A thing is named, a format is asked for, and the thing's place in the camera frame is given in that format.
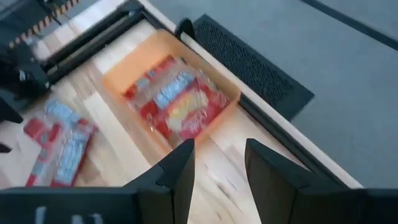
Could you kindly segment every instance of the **light wood grain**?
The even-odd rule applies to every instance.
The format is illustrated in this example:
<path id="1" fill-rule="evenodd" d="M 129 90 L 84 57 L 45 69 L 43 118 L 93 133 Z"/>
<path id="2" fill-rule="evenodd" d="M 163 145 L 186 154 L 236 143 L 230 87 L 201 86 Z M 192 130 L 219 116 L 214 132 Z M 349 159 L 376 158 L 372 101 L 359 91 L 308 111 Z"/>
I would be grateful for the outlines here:
<path id="1" fill-rule="evenodd" d="M 34 52 L 38 58 L 48 57 L 109 14 L 121 2 L 99 0 L 68 24 L 35 43 L 32 46 Z M 166 26 L 171 29 L 175 27 L 149 2 L 141 2 Z M 114 101 L 101 84 L 102 76 L 154 31 L 147 21 L 140 22 L 52 88 L 50 97 L 60 99 L 99 127 L 99 133 L 77 177 L 78 186 L 122 186 L 165 156 L 163 150 L 159 150 L 158 145 L 137 128 L 137 124 L 129 117 L 128 109 Z M 193 40 L 184 39 L 338 177 L 350 186 L 360 186 L 209 53 Z M 42 101 L 26 111 L 23 114 L 25 120 L 41 106 Z M 38 145 L 24 136 L 23 125 L 0 124 L 0 141 L 14 149 L 9 154 L 0 155 L 2 188 L 23 186 L 40 150 Z M 196 148 L 196 176 L 189 223 L 260 223 L 244 168 L 247 138 L 256 138 L 302 166 L 280 142 L 256 124 L 242 108 L 238 108 Z"/>

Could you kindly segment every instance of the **candy package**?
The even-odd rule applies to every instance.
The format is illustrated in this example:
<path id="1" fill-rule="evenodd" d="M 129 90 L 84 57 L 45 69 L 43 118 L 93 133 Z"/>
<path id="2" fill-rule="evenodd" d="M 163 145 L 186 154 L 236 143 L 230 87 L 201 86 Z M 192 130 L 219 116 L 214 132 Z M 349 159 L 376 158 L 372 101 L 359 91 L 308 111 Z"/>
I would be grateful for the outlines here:
<path id="1" fill-rule="evenodd" d="M 174 58 L 168 55 L 156 67 L 146 72 L 140 79 L 138 79 L 132 87 L 124 94 L 124 97 L 132 100 L 136 94 L 139 94 L 143 89 L 151 86 L 151 83 L 156 80 L 164 71 L 168 70 L 175 63 Z"/>
<path id="2" fill-rule="evenodd" d="M 183 60 L 174 60 L 154 77 L 126 99 L 172 147 L 198 136 L 229 103 L 203 72 Z"/>
<path id="3" fill-rule="evenodd" d="M 24 126 L 24 132 L 41 147 L 26 183 L 30 186 L 72 186 L 97 128 L 57 100 Z"/>

